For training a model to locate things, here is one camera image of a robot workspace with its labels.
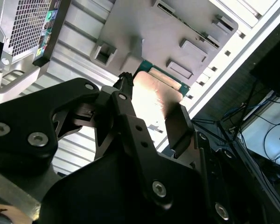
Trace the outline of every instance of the ventilation grille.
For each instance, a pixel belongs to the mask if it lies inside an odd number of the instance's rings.
[[[39,44],[50,3],[51,0],[19,1],[9,43],[9,48],[13,47],[13,56]]]

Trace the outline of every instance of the metal plate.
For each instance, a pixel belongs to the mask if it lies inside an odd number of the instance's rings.
[[[172,2],[168,4],[173,8],[176,7],[175,16],[154,6],[150,0],[117,0],[99,37],[100,41],[107,43],[110,48],[116,48],[117,52],[114,53],[112,61],[105,65],[96,59],[99,45],[97,43],[91,53],[91,60],[113,74],[119,75],[128,53],[138,49],[133,46],[137,37],[143,40],[143,59],[172,74],[185,84],[193,84],[236,32],[238,25],[208,0],[190,2],[176,0],[174,4]],[[193,14],[195,19],[192,16],[185,16],[187,14]],[[215,25],[217,15],[228,18],[233,30],[225,33]],[[204,35],[211,35],[216,39],[219,48],[206,40],[202,33],[207,33]],[[183,49],[184,39],[192,43],[192,46]],[[193,75],[185,77],[173,69],[168,69],[170,60]]]
[[[182,94],[147,72],[134,78],[132,104],[138,118],[146,124],[164,123],[171,109],[182,100]]]

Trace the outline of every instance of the white metal panel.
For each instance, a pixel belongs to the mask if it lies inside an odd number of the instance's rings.
[[[94,38],[99,37],[103,28],[103,23],[73,5],[69,8],[66,21]]]
[[[236,0],[210,0],[239,24],[238,33],[234,35],[220,54],[209,65],[199,81],[206,82],[203,86],[195,83],[190,90],[193,98],[185,98],[186,105],[193,117],[211,96],[222,86],[232,73],[241,65],[262,41],[280,22],[276,11],[280,8],[280,0],[273,5],[274,0],[246,2],[247,8]],[[117,77],[94,65],[89,60],[89,54],[99,37],[113,4],[108,0],[73,0],[63,26],[58,44],[54,50],[47,75],[41,77],[22,95],[46,88],[57,83],[84,77],[91,80],[99,88],[103,85],[113,85]],[[162,151],[167,145],[166,132],[149,130],[157,150]],[[59,149],[53,160],[55,171],[69,174],[93,161],[95,153],[94,130],[83,127],[76,134],[66,136],[59,141]]]

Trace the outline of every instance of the rectangular slot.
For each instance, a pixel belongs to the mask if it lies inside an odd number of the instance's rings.
[[[178,65],[177,63],[171,60],[168,62],[167,68],[177,72],[178,74],[184,76],[187,79],[190,79],[191,76],[193,75],[192,72],[186,70],[185,68],[183,68],[182,66]]]
[[[154,2],[154,5],[157,5],[158,8],[160,8],[161,10],[163,10],[165,13],[169,15],[174,15],[175,13],[175,10],[173,8],[171,8],[169,5],[167,5],[165,2],[161,0],[156,0]]]
[[[229,29],[230,31],[233,31],[233,30],[234,30],[233,27],[231,26],[231,23],[229,22],[229,20],[228,20],[226,17],[224,17],[224,16],[218,16],[217,18],[221,21],[221,23],[222,23],[227,29]]]
[[[194,45],[193,43],[191,43],[190,41],[184,39],[181,42],[180,45],[181,49],[185,50],[187,53],[189,54],[195,54],[193,52],[193,50],[195,50],[196,52],[198,52],[200,55],[202,55],[204,58],[207,56],[207,53],[204,52],[202,49],[200,49],[199,47],[197,47],[196,45]]]
[[[163,6],[162,4],[158,4],[158,7],[160,8],[160,9],[162,9],[163,11],[165,11],[166,13],[168,13],[169,15],[173,15],[173,12],[172,11],[170,11],[168,8],[166,8],[165,6]]]
[[[100,43],[98,44],[94,59],[101,62],[103,65],[108,66],[113,60],[116,51],[117,49],[114,47],[106,43]]]

